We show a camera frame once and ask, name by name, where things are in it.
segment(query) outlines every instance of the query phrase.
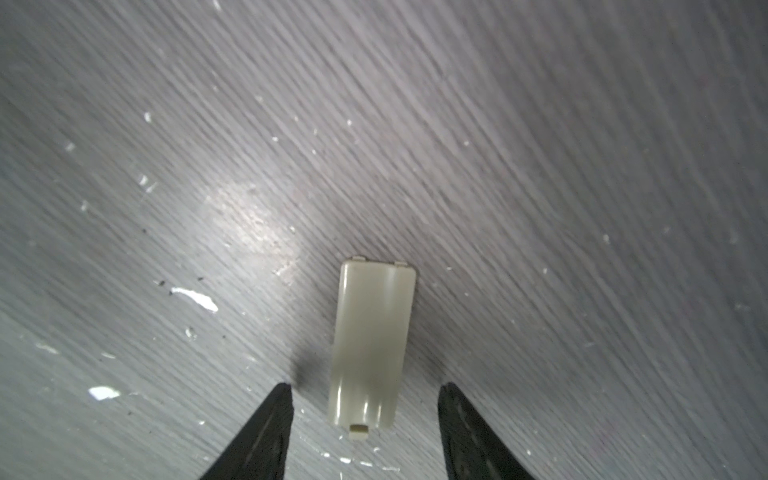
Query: white paint chip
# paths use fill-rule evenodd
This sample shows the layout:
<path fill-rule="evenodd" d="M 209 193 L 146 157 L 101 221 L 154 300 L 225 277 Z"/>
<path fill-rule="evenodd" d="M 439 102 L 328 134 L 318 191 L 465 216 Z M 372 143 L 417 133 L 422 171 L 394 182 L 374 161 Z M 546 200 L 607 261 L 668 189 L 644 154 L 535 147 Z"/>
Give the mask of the white paint chip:
<path fill-rule="evenodd" d="M 206 310 L 210 310 L 211 312 L 218 312 L 219 307 L 216 306 L 216 303 L 208 296 L 203 295 L 202 293 L 195 292 L 194 290 L 187 290 L 185 288 L 180 288 L 178 286 L 173 287 L 170 289 L 171 293 L 181 293 L 182 295 L 186 295 L 190 297 L 192 300 L 197 303 L 197 305 L 202 306 Z"/>
<path fill-rule="evenodd" d="M 52 355 L 58 355 L 58 350 L 48 345 L 47 343 L 37 342 L 35 346 L 38 347 L 40 350 L 45 350 L 46 352 Z"/>
<path fill-rule="evenodd" d="M 120 392 L 110 386 L 94 386 L 88 389 L 88 393 L 99 402 L 101 400 L 116 399 L 120 396 Z"/>

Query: beige plastic piece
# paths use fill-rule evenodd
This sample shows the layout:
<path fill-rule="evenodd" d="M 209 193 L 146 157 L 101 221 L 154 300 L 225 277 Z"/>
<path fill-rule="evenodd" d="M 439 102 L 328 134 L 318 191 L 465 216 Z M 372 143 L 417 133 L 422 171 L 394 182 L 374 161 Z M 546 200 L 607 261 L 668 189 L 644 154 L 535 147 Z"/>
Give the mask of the beige plastic piece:
<path fill-rule="evenodd" d="M 395 421 L 415 285 L 404 262 L 341 266 L 328 419 L 352 440 Z"/>

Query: rectangular plastic object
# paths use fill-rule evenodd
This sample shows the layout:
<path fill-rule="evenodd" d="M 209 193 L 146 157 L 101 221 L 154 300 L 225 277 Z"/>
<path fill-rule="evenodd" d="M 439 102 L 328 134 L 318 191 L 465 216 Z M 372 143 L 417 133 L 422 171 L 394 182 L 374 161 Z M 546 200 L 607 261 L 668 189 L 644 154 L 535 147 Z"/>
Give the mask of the rectangular plastic object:
<path fill-rule="evenodd" d="M 415 285 L 403 262 L 341 266 L 328 418 L 351 439 L 395 421 Z"/>

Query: gray tabletop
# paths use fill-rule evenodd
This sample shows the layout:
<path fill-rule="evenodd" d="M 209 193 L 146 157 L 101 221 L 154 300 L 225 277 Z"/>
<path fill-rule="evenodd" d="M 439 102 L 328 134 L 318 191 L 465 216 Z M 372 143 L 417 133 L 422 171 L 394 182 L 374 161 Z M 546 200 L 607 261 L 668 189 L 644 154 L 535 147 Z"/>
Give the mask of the gray tabletop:
<path fill-rule="evenodd" d="M 768 477 L 766 38 L 760 2 L 0 0 L 0 476 L 195 479 L 288 381 L 286 478 L 443 479 L 454 381 L 542 480 Z M 356 444 L 353 254 L 419 270 Z"/>

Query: wood grain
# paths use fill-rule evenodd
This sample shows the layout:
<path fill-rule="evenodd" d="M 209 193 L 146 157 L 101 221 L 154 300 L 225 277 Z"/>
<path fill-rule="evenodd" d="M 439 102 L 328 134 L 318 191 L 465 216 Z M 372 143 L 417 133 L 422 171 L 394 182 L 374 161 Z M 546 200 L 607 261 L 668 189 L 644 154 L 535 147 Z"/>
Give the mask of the wood grain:
<path fill-rule="evenodd" d="M 768 477 L 759 2 L 0 5 L 3 478 L 197 478 L 280 381 L 287 478 L 445 478 L 448 380 L 538 478 Z M 419 269 L 360 445 L 357 253 Z"/>

